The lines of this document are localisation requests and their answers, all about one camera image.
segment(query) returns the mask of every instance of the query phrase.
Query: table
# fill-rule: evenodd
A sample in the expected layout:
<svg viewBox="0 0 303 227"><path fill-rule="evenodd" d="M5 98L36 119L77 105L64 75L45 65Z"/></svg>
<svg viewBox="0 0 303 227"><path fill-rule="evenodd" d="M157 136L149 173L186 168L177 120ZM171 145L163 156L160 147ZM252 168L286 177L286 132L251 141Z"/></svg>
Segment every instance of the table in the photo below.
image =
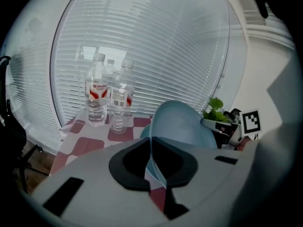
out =
<svg viewBox="0 0 303 227"><path fill-rule="evenodd" d="M131 115L127 130L124 134L114 134L110 130L109 116L102 127L90 126L86 111L81 111L61 128L64 138L60 150L53 162L50 174L56 173L71 161L93 150L114 147L115 144L140 138L143 129L151 123L152 116ZM145 171L145 179L150 182L150 197L163 212L165 188Z"/></svg>

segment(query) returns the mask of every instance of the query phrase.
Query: wooden floor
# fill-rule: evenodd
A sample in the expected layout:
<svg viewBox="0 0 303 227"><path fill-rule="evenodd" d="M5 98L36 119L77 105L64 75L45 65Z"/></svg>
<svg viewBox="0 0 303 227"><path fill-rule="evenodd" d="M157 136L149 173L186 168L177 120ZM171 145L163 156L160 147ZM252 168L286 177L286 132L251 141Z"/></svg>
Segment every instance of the wooden floor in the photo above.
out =
<svg viewBox="0 0 303 227"><path fill-rule="evenodd" d="M23 154L27 153L33 146L34 144L28 141L22 153ZM40 153L39 150L35 150L35 152L32 154L28 162L32 165L34 169L45 173L49 173L52 168L54 159L55 156L49 153L46 153L44 151ZM18 187L22 189L18 169L15 169L13 174L15 176ZM34 189L46 178L46 176L30 170L25 170L25 178L27 183L28 194L31 194L34 191Z"/></svg>

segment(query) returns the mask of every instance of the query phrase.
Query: green leaves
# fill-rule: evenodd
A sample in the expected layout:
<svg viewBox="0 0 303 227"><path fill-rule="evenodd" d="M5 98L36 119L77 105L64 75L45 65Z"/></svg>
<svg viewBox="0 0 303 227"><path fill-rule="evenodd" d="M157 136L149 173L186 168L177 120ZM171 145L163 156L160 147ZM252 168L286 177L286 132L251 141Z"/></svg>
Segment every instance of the green leaves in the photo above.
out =
<svg viewBox="0 0 303 227"><path fill-rule="evenodd" d="M214 120L218 122L231 122L228 118L226 118L222 112L217 112L218 109L223 107L223 102L216 98L210 98L209 105L212 107L211 111L207 113L203 110L203 118Z"/></svg>
<svg viewBox="0 0 303 227"><path fill-rule="evenodd" d="M216 98L210 98L208 103L215 111L217 111L219 108L223 108L223 102Z"/></svg>

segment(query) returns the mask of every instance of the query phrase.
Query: light blue bowl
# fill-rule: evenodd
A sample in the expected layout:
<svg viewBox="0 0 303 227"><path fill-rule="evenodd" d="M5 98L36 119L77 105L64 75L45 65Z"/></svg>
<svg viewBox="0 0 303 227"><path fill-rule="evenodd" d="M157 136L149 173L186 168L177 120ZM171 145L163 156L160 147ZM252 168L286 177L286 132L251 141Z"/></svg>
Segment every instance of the light blue bowl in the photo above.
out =
<svg viewBox="0 0 303 227"><path fill-rule="evenodd" d="M165 137L198 147L217 148L212 131L200 123L201 119L202 116L189 105L167 101L157 109L151 124L142 131L141 138ZM151 160L146 169L153 178L160 181Z"/></svg>

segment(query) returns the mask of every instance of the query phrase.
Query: checkered tablecloth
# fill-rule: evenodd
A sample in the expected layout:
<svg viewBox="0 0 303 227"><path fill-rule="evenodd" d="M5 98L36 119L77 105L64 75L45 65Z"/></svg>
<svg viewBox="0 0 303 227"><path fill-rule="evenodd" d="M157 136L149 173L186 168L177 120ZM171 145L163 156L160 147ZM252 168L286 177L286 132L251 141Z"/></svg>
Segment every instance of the checkered tablecloth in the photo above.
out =
<svg viewBox="0 0 303 227"><path fill-rule="evenodd" d="M61 128L62 144L53 162L50 174L69 164L77 157L97 149L103 149L124 141L138 139L143 129L151 123L152 116L132 115L124 134L114 134L110 130L109 116L102 127L90 126L86 111L83 110ZM154 180L147 171L145 179L150 182L150 197L158 208L164 210L165 188Z"/></svg>

